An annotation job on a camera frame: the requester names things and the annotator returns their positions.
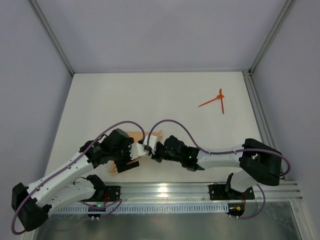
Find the peach cloth napkin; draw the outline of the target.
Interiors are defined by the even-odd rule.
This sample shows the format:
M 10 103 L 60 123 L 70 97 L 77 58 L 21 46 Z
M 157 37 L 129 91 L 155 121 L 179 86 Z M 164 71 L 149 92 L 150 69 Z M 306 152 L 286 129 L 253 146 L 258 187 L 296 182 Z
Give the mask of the peach cloth napkin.
M 135 143 L 137 143 L 139 140 L 143 138 L 143 133 L 140 131 L 127 131 L 126 133 L 134 139 Z M 164 132 L 160 130 L 160 131 L 153 132 L 152 135 L 156 136 L 159 140 L 161 140 L 162 137 L 164 136 Z M 114 162 L 111 164 L 108 172 L 111 176 L 114 176 L 119 173 L 119 171 L 117 170 L 117 166 Z

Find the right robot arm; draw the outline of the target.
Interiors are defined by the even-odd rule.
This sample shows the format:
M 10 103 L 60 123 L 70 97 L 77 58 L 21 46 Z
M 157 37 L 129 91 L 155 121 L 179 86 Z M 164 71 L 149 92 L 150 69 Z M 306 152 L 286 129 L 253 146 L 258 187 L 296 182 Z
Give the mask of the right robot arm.
M 157 142 L 151 147 L 149 156 L 158 163 L 179 162 L 189 171 L 204 171 L 212 168 L 238 168 L 226 180 L 225 192 L 243 193 L 247 189 L 263 184 L 275 187 L 280 184 L 282 154 L 253 138 L 243 144 L 216 151 L 185 145 L 171 135 L 164 143 Z

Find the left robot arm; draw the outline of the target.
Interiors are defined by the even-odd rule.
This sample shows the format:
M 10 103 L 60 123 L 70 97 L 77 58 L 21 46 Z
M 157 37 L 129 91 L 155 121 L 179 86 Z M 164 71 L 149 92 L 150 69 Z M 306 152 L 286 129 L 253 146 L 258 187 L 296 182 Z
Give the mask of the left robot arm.
M 19 220 L 22 232 L 30 232 L 41 226 L 48 218 L 53 204 L 49 203 L 59 190 L 72 180 L 81 177 L 109 161 L 126 164 L 135 159 L 131 153 L 134 146 L 141 146 L 143 140 L 135 141 L 125 131 L 117 128 L 109 135 L 102 135 L 87 141 L 64 165 L 41 179 L 24 185 L 18 183 L 12 188 L 11 207 L 14 216 L 11 231 L 15 235 L 15 224 Z

